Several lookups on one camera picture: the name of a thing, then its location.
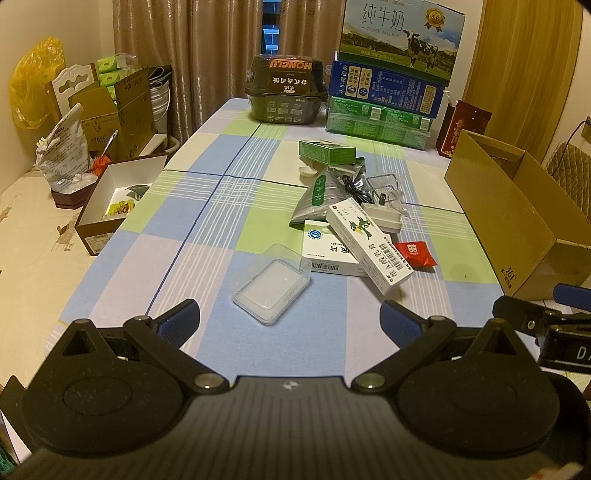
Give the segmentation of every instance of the cow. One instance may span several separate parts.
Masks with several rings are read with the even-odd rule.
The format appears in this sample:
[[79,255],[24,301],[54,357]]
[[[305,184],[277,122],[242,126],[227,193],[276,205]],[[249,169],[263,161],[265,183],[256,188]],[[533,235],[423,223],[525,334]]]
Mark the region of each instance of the cow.
[[427,64],[427,68],[433,68],[435,66],[435,57],[439,52],[439,48],[435,45],[431,45],[423,40],[419,40],[417,37],[420,35],[413,32],[412,30],[403,30],[408,38],[408,56],[410,57],[410,67],[414,68],[414,64],[418,58],[424,59]]

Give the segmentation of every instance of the white medicine box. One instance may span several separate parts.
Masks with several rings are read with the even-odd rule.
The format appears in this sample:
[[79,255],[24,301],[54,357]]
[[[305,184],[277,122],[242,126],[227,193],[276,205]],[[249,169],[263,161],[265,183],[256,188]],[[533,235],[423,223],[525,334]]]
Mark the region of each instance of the white medicine box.
[[306,220],[301,256],[312,261],[312,272],[368,276],[326,222]]

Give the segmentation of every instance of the red packet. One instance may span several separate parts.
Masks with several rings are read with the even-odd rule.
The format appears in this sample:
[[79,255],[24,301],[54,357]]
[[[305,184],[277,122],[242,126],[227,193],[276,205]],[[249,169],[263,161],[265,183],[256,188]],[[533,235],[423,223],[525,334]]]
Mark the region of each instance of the red packet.
[[394,244],[394,246],[413,268],[434,267],[437,265],[425,242],[401,242]]

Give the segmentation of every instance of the blue and green checkered tablecloth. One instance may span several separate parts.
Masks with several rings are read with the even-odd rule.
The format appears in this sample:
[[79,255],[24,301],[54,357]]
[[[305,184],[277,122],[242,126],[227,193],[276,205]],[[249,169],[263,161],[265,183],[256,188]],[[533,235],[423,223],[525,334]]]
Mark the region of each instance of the blue and green checkered tablecloth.
[[421,316],[442,314],[482,326],[501,288],[469,222],[444,181],[436,152],[262,124],[232,99],[182,146],[86,273],[48,348],[77,318],[97,326],[152,317],[186,298],[201,324],[183,350],[231,381],[237,375],[344,375],[349,382],[398,348],[379,326],[384,300],[368,278],[313,273],[309,288],[279,321],[263,326],[232,303],[229,283],[275,243],[301,251],[289,227],[309,179],[298,140],[354,145],[368,175],[395,173],[409,217],[399,241],[425,241],[438,267],[417,271],[394,299]]

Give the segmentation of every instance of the plastic bag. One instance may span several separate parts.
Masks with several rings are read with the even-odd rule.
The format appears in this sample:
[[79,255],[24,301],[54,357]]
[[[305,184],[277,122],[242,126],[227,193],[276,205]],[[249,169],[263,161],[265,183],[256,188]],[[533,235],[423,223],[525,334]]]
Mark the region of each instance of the plastic bag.
[[76,192],[97,179],[94,174],[86,174],[90,157],[80,124],[82,111],[82,105],[75,104],[37,148],[35,164],[57,193]]
[[330,205],[350,196],[340,180],[341,176],[349,175],[355,181],[365,171],[364,167],[363,163],[327,167],[302,195],[295,206],[290,225],[298,225],[306,220],[324,220]]
[[66,68],[61,41],[49,37],[18,62],[8,83],[12,119],[18,128],[35,130],[50,115],[45,85]]

